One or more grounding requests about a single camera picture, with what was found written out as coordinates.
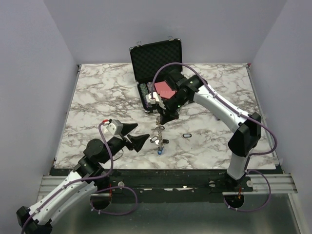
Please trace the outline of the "silver disc keyring holder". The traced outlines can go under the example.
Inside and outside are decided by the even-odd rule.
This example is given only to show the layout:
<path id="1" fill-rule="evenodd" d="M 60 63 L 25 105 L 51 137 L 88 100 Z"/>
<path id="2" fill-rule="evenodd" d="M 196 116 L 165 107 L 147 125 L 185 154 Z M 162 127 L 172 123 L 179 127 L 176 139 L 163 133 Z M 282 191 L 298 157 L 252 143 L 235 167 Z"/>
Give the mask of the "silver disc keyring holder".
<path id="1" fill-rule="evenodd" d="M 156 129 L 157 129 L 157 135 L 150 138 L 151 143 L 155 143 L 157 145 L 157 149 L 163 148 L 164 149 L 164 143 L 163 143 L 163 137 L 162 137 L 162 125 L 160 124 L 160 117 L 156 118 Z"/>

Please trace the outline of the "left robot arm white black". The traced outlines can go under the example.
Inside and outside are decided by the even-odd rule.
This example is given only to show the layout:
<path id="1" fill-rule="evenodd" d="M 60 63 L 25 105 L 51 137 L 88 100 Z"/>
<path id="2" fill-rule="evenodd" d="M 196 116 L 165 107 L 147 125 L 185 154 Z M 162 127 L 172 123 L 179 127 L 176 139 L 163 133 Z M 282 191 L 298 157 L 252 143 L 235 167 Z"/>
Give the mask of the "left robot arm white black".
<path id="1" fill-rule="evenodd" d="M 132 136 L 130 132 L 138 126 L 118 120 L 106 119 L 98 126 L 101 139 L 87 143 L 84 156 L 68 176 L 48 195 L 36 204 L 17 210 L 18 223 L 23 234 L 49 234 L 56 222 L 80 200 L 93 193 L 110 192 L 109 175 L 103 164 L 113 163 L 113 156 L 124 147 L 139 152 L 149 134 Z"/>

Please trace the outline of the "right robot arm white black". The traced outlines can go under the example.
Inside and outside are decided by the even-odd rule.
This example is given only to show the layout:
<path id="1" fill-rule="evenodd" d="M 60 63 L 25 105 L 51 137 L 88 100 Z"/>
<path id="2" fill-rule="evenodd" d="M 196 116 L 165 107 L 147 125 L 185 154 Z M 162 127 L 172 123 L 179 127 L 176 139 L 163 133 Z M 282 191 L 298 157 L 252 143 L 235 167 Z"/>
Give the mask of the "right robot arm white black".
<path id="1" fill-rule="evenodd" d="M 164 78 L 165 82 L 176 93 L 157 108 L 160 113 L 160 124 L 178 119 L 178 109 L 186 102 L 194 102 L 209 110 L 221 120 L 233 133 L 228 142 L 232 152 L 228 176 L 224 179 L 225 187 L 235 191 L 242 185 L 250 151 L 257 146 L 261 138 L 261 116 L 258 113 L 249 115 L 234 106 L 215 91 L 208 91 L 204 82 L 194 75 L 184 77 L 174 69 Z"/>

